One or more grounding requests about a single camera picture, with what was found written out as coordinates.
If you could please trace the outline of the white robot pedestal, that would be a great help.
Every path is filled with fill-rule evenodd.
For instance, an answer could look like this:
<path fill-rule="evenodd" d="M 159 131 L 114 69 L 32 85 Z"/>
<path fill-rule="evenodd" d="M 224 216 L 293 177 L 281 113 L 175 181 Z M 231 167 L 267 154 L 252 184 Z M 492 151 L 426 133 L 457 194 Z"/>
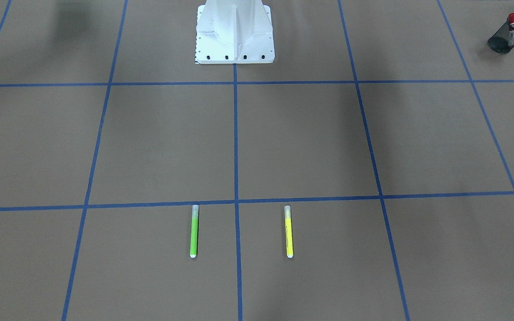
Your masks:
<path fill-rule="evenodd" d="M 271 8 L 261 0 L 208 0 L 196 13 L 196 63 L 275 61 Z"/>

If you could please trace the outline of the black mesh pen cup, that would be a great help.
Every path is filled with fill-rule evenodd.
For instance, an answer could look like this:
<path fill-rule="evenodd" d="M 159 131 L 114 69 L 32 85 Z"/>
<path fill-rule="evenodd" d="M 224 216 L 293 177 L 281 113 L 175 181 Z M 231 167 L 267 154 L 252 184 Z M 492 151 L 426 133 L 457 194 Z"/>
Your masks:
<path fill-rule="evenodd" d="M 514 13 L 487 40 L 488 47 L 498 54 L 508 54 L 514 48 Z"/>

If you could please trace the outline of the red marker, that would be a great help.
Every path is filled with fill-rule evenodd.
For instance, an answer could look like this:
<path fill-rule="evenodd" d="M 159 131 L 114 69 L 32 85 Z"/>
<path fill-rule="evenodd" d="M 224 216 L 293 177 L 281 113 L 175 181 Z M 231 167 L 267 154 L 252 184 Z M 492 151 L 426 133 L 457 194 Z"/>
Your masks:
<path fill-rule="evenodd" d="M 508 25 L 509 31 L 508 46 L 511 48 L 514 47 L 514 12 L 508 15 L 506 24 Z"/>

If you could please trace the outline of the yellow marker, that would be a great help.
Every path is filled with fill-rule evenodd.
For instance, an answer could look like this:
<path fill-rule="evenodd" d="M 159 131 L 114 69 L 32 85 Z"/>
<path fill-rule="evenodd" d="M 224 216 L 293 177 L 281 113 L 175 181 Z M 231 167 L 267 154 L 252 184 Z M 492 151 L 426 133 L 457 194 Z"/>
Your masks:
<path fill-rule="evenodd" d="M 293 231 L 292 231 L 292 215 L 291 206 L 284 206 L 284 230 L 286 243 L 286 256 L 289 259 L 294 257 Z"/>

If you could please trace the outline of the green marker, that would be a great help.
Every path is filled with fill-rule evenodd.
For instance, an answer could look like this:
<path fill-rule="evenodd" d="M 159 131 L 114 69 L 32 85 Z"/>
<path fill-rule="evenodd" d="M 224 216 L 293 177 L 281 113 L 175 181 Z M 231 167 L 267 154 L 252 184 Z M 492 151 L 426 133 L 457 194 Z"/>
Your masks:
<path fill-rule="evenodd" d="M 191 231 L 190 231 L 190 258 L 194 259 L 198 253 L 198 237 L 199 237 L 199 205 L 192 205 L 191 213 Z"/>

